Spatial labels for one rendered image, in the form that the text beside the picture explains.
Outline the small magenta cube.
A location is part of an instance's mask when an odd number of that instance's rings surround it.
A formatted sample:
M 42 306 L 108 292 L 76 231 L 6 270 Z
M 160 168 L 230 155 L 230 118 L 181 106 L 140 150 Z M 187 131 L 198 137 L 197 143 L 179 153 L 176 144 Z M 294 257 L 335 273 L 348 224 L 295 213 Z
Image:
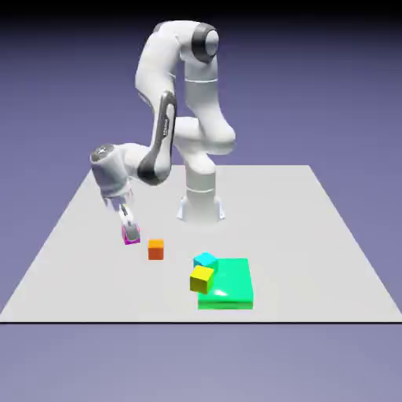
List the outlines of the small magenta cube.
M 122 238 L 126 245 L 139 243 L 141 241 L 140 229 L 136 223 L 122 227 Z

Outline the large green box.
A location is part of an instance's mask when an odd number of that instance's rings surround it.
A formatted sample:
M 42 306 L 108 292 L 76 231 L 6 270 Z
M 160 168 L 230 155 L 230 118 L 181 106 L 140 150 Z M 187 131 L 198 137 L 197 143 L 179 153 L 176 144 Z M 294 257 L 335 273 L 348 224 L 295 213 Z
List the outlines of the large green box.
M 208 294 L 199 294 L 198 309 L 252 309 L 254 290 L 247 258 L 219 258 Z

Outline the small cyan cube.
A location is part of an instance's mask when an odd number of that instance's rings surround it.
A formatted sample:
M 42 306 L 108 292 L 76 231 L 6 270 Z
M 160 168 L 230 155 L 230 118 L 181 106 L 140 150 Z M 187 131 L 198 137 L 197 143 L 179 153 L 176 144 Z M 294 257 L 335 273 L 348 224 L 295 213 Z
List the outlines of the small cyan cube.
M 203 266 L 203 267 L 207 267 L 207 268 L 217 271 L 218 263 L 219 263 L 219 260 L 208 252 L 204 252 L 193 258 L 193 266 L 194 267 Z

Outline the small orange cube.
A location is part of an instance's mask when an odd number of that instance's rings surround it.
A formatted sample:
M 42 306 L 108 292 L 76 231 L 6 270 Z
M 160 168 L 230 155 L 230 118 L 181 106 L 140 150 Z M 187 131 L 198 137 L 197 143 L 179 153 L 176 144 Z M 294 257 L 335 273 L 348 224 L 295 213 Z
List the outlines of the small orange cube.
M 158 261 L 164 259 L 163 239 L 148 240 L 148 259 L 152 261 Z

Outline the small yellow cube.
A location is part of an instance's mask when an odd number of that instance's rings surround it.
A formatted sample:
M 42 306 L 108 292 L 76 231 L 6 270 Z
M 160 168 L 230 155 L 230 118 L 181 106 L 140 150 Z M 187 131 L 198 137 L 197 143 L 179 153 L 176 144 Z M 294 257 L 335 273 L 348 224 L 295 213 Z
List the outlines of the small yellow cube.
M 190 290 L 193 292 L 208 294 L 214 283 L 214 270 L 197 265 L 189 278 Z

